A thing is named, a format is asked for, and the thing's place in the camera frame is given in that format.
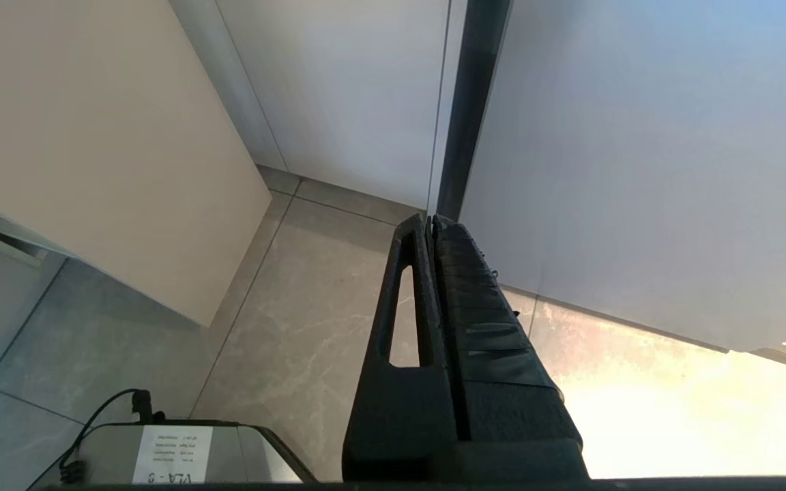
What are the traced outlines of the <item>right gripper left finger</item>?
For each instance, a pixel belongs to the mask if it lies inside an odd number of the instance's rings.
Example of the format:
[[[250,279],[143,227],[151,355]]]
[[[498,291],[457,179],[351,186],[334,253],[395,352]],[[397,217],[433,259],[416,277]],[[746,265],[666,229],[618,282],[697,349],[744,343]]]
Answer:
[[[461,432],[461,349],[467,318],[443,283],[441,235],[454,222],[415,214],[390,251],[341,452],[345,481],[468,481]],[[403,274],[411,270],[418,364],[390,360]]]

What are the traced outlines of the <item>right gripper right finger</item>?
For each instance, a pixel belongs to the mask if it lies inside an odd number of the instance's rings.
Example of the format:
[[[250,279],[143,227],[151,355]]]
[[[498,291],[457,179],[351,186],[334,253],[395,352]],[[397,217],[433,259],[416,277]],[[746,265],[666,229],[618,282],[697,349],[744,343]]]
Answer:
[[[433,257],[458,440],[439,479],[587,479],[583,439],[471,234],[435,215]]]

